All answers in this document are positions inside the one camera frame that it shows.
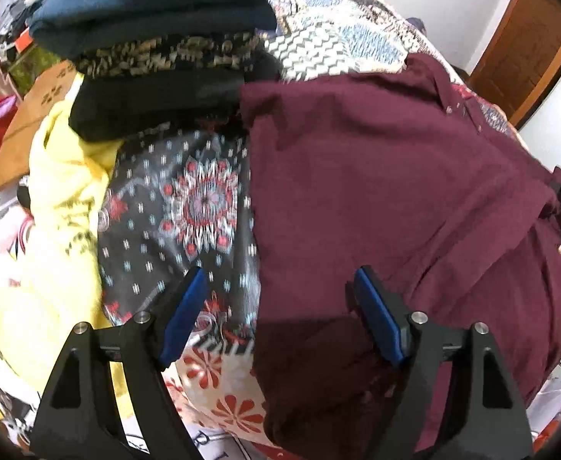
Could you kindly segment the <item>orange box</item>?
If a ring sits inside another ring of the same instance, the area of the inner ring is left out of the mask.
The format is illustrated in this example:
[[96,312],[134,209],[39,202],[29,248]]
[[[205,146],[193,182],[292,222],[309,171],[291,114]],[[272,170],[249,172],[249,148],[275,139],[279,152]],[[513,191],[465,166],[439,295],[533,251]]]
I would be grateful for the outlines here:
[[18,38],[15,39],[14,46],[18,53],[22,53],[29,48],[34,42],[33,38],[30,36],[29,28],[26,28],[22,33],[19,35]]

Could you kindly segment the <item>green storage box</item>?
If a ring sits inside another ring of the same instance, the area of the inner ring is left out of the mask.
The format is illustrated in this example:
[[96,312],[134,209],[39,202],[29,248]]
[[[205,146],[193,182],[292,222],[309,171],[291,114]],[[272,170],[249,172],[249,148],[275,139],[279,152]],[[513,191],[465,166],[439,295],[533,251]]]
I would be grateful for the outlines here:
[[30,45],[8,70],[16,92],[23,98],[30,91],[36,79],[60,61],[61,58],[53,52],[36,44]]

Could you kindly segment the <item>wooden folding lap table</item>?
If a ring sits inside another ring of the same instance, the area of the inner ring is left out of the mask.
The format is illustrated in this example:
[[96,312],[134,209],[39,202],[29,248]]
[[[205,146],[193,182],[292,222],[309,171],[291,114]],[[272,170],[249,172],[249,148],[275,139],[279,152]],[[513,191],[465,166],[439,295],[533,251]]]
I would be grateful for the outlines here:
[[76,77],[64,60],[43,72],[23,98],[0,147],[0,190],[29,173],[32,141],[42,120],[62,101]]

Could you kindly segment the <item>yellow garment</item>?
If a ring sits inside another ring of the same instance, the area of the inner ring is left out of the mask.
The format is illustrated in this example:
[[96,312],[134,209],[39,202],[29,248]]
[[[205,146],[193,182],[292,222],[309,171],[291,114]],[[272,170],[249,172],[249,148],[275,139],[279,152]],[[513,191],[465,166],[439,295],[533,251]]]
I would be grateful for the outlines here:
[[58,102],[34,135],[29,194],[34,220],[26,251],[0,258],[0,352],[15,374],[43,391],[75,323],[108,326],[97,262],[98,213],[117,142],[89,143]]

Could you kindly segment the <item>patchwork patterned bedspread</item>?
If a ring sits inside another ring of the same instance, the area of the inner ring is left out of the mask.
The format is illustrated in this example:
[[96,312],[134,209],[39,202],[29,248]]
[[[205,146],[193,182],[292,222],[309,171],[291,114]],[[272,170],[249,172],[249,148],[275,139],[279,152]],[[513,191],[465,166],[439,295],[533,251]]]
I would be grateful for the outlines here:
[[[364,25],[360,52],[376,70],[397,71],[408,53],[434,51],[422,29],[377,0],[269,4],[280,31],[260,39],[289,80],[349,72],[358,54],[329,19],[305,22],[313,8],[344,8],[353,23]],[[251,373],[260,279],[240,113],[213,129],[162,123],[126,138],[86,142],[119,144],[97,223],[108,326],[151,307],[190,268],[206,271],[203,339],[165,373],[168,391],[185,421],[267,447],[263,396]],[[0,190],[0,258],[23,257],[33,224],[29,181]],[[1,423],[19,449],[31,445],[41,394],[0,352]]]

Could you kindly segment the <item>wooden wardrobe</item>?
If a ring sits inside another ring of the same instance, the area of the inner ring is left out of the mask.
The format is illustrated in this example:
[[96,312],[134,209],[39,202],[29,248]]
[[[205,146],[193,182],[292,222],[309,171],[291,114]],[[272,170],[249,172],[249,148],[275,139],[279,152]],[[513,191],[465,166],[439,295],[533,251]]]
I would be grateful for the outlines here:
[[510,0],[469,85],[520,129],[561,76],[561,1]]

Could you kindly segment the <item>blue folded jeans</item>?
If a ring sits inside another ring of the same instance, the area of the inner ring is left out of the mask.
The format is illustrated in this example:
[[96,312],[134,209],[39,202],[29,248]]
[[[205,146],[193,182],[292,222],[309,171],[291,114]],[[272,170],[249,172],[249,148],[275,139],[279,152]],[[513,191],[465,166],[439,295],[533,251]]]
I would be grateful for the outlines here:
[[44,0],[30,35],[63,58],[164,35],[223,35],[276,26],[269,0]]

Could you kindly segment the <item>maroon button shirt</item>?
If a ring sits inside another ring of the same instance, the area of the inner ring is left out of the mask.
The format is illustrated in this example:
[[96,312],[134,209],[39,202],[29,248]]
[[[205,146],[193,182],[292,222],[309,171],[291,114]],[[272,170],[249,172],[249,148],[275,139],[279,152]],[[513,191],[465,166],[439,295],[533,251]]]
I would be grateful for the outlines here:
[[397,372],[349,291],[371,266],[444,326],[487,324],[523,399],[561,360],[561,170],[489,127],[433,58],[244,86],[260,256],[253,368],[273,444],[359,459]]

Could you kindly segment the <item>black patterned folded garment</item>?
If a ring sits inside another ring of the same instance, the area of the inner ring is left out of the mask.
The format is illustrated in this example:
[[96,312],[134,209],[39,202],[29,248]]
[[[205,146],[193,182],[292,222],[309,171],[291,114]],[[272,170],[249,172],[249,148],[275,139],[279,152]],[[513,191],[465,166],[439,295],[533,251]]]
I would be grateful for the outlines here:
[[162,123],[213,129],[239,116],[241,90],[277,81],[281,66],[254,32],[168,35],[84,52],[72,60],[83,82],[69,126],[101,142]]

